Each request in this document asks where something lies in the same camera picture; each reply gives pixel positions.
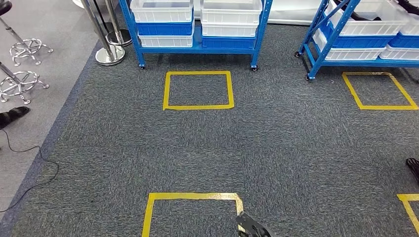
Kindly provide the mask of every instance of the chrome stool base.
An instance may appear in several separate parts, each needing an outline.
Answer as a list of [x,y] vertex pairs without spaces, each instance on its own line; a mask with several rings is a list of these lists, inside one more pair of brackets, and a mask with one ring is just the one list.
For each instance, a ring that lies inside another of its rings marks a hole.
[[[32,81],[26,82],[26,79],[32,77]],[[21,71],[13,73],[13,77],[7,76],[0,82],[0,98],[3,103],[7,102],[8,99],[4,96],[15,96],[19,95],[25,105],[29,104],[31,100],[25,99],[23,93],[32,89],[37,83],[41,84],[44,89],[48,89],[49,85],[39,80],[38,74],[31,71]]]
[[42,44],[40,39],[25,39],[22,42],[14,44],[9,50],[9,53],[12,56],[12,60],[14,62],[14,66],[17,67],[20,65],[19,62],[16,62],[17,58],[26,58],[29,56],[35,61],[36,65],[41,64],[41,61],[38,60],[34,54],[38,52],[42,47],[47,48],[48,53],[52,53],[54,51],[46,44]]
[[103,66],[111,66],[122,62],[125,57],[125,50],[121,46],[110,45],[109,55],[105,48],[101,48],[96,52],[96,61]]
[[106,36],[106,41],[115,46],[125,47],[132,43],[131,35],[128,30],[122,29],[119,32],[111,31]]

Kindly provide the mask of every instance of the yellow tape square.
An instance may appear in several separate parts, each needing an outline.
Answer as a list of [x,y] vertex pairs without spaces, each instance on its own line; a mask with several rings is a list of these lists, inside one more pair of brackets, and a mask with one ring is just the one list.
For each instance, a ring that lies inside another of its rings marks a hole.
[[154,201],[156,200],[173,200],[173,199],[212,199],[212,200],[234,200],[236,201],[237,215],[243,211],[243,202],[237,194],[234,193],[150,193],[148,195],[147,208],[145,210],[144,225],[142,237],[149,237],[151,227],[151,216],[153,215]]
[[405,210],[407,212],[407,215],[409,216],[410,220],[412,221],[416,232],[419,235],[419,221],[413,212],[412,207],[410,206],[410,201],[419,201],[419,194],[398,194],[397,197],[402,201]]
[[[358,95],[355,92],[355,89],[353,88],[351,82],[348,79],[348,76],[380,76],[385,75],[389,76],[391,80],[394,82],[397,88],[399,88],[400,92],[405,96],[405,98],[408,100],[410,105],[363,105],[361,100],[359,99]],[[397,79],[391,74],[387,72],[355,72],[355,73],[348,73],[343,72],[342,77],[345,80],[346,85],[349,88],[349,91],[353,95],[356,104],[361,110],[417,110],[418,106],[416,103],[412,100],[410,95],[405,91],[405,89],[402,87],[402,85],[397,81]]]
[[[225,75],[227,79],[228,104],[226,105],[169,105],[170,77],[172,75]],[[167,72],[165,83],[165,94],[163,97],[163,110],[224,110],[234,107],[233,85],[229,71],[191,71],[191,72]]]

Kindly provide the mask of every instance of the blue shelving unit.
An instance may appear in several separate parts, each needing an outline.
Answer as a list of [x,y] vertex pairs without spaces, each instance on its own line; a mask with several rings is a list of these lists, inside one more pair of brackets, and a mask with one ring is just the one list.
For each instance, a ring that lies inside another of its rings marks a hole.
[[124,15],[126,24],[128,26],[129,34],[132,38],[135,52],[137,54],[139,66],[141,69],[145,68],[145,61],[143,53],[203,53],[203,54],[250,54],[251,55],[251,68],[253,71],[257,70],[257,60],[259,57],[260,48],[262,47],[263,36],[265,34],[266,24],[268,23],[269,12],[271,10],[273,0],[261,0],[263,10],[259,16],[259,27],[257,29],[256,44],[254,48],[245,49],[226,49],[226,48],[202,48],[202,34],[201,26],[195,27],[193,45],[190,48],[153,48],[141,47],[137,28],[135,26],[134,14],[129,8],[131,0],[119,0],[122,13]]
[[[312,65],[311,70],[309,70],[308,74],[305,75],[306,80],[315,79],[315,76],[319,69],[322,66],[333,66],[333,67],[406,67],[406,68],[415,68],[419,67],[419,61],[411,61],[411,60],[388,60],[388,59],[381,59],[377,58],[376,60],[339,60],[339,61],[330,61],[325,60],[327,54],[329,53],[330,49],[332,48],[335,40],[339,36],[340,32],[342,31],[343,27],[345,26],[346,22],[352,15],[355,7],[359,4],[360,0],[344,0],[342,1],[337,8],[335,8],[329,15],[323,17],[326,7],[328,6],[329,0],[322,0],[319,9],[317,10],[316,15],[314,16],[313,22],[311,23],[307,34],[304,37],[303,42],[301,43],[300,48],[297,52],[295,52],[295,57],[300,57],[305,52],[307,52],[308,59]],[[343,5],[348,3],[346,10],[344,11],[339,23],[331,33],[330,37],[328,38],[328,42],[325,45],[322,52],[320,52],[317,45],[314,43],[313,35],[316,30],[322,26],[323,23],[327,22],[330,17],[335,14],[339,9],[342,8]],[[312,52],[310,51],[309,44],[314,43],[315,50],[317,51],[317,59],[314,59]]]

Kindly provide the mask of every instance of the bar stool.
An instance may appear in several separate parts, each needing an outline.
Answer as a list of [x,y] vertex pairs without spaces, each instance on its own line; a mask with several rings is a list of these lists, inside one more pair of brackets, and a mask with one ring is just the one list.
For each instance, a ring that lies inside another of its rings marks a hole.
[[[10,11],[12,8],[12,3],[9,0],[0,0],[0,16]],[[12,56],[12,60],[15,63],[14,66],[19,66],[20,63],[16,62],[16,58],[26,58],[31,57],[36,65],[41,64],[34,54],[38,52],[42,47],[48,49],[48,53],[52,53],[54,50],[45,44],[42,44],[40,39],[22,39],[20,36],[10,27],[8,26],[3,19],[0,17],[0,22],[6,27],[6,30],[17,40],[17,43],[14,44],[9,53]]]
[[[0,82],[0,98],[1,101],[7,102],[8,99],[4,96],[15,96],[20,95],[22,98],[23,103],[25,105],[29,104],[31,101],[25,99],[23,93],[32,89],[35,84],[39,83],[43,86],[44,89],[49,88],[48,84],[43,83],[42,81],[38,80],[38,74],[31,72],[31,71],[21,71],[13,73],[9,68],[7,68],[3,63],[0,62],[0,70],[2,70],[7,77]],[[26,79],[32,77],[32,81],[26,81]]]

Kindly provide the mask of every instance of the storage bin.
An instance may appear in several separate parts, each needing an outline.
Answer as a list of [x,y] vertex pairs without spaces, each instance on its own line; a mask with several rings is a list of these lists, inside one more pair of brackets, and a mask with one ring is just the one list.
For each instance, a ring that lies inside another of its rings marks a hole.
[[202,23],[203,36],[254,37],[258,24],[209,24]]
[[393,48],[419,48],[419,35],[405,36],[402,33],[398,33],[388,45]]
[[192,47],[194,30],[190,36],[138,36],[142,47]]
[[[333,26],[330,21],[322,24],[320,30],[329,39],[333,33]],[[334,42],[333,48],[383,48],[394,36],[338,36]]]
[[141,36],[190,36],[193,21],[175,23],[137,23],[138,34]]
[[[410,4],[414,6],[419,6],[419,1],[411,0]],[[396,2],[392,3],[393,5],[399,7],[403,12],[403,16],[406,17],[407,23],[400,29],[400,33],[405,36],[419,36],[419,16],[414,14],[409,14],[404,8],[402,8]]]
[[256,37],[202,36],[202,48],[253,49]]
[[[327,39],[321,30],[317,29],[313,40],[320,51],[327,44]],[[326,60],[375,60],[385,50],[383,48],[332,48],[326,56]]]
[[393,48],[386,46],[380,54],[382,59],[419,60],[419,48]]
[[259,24],[262,0],[201,0],[202,23]]
[[[335,2],[329,0],[325,14],[328,15],[336,7]],[[367,19],[380,17],[381,21],[355,21],[349,18],[340,32],[341,36],[395,36],[399,29],[407,23],[407,19],[402,16],[400,8],[390,3],[389,0],[362,0],[356,6],[355,12]],[[336,27],[342,15],[343,10],[339,9],[330,18],[333,27]]]
[[137,23],[190,22],[193,0],[132,0],[131,11]]

